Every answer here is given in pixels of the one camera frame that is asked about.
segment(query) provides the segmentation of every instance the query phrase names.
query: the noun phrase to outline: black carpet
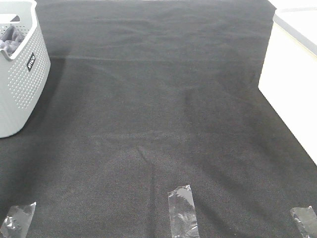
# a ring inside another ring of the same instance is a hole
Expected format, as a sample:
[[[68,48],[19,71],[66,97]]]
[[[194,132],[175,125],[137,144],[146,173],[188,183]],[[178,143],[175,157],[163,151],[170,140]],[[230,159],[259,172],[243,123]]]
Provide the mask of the black carpet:
[[[169,238],[190,184],[201,238],[299,238],[317,169],[258,81],[266,0],[39,0],[52,61],[22,131],[0,140],[0,217],[29,238]]]

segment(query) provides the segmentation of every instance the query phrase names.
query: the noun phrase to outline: transparent tape strip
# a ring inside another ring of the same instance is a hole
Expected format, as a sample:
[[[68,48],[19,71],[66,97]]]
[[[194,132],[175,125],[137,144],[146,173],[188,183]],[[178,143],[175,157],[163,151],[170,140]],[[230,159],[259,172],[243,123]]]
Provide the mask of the transparent tape strip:
[[[199,238],[196,210],[190,185],[168,193],[170,229],[173,238]]]
[[[36,202],[27,206],[12,206],[0,228],[0,238],[25,238],[35,207]]]
[[[294,207],[290,212],[303,238],[317,238],[317,217],[311,206]]]

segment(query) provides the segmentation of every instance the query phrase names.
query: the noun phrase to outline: white plastic basket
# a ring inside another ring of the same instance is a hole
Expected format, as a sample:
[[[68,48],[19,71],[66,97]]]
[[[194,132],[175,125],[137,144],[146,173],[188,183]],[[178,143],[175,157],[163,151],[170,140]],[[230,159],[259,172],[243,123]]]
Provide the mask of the white plastic basket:
[[[17,133],[34,109],[51,62],[33,0],[0,0],[0,15],[16,14],[18,22],[0,22],[0,36],[10,25],[25,36],[11,55],[0,49],[0,138]]]

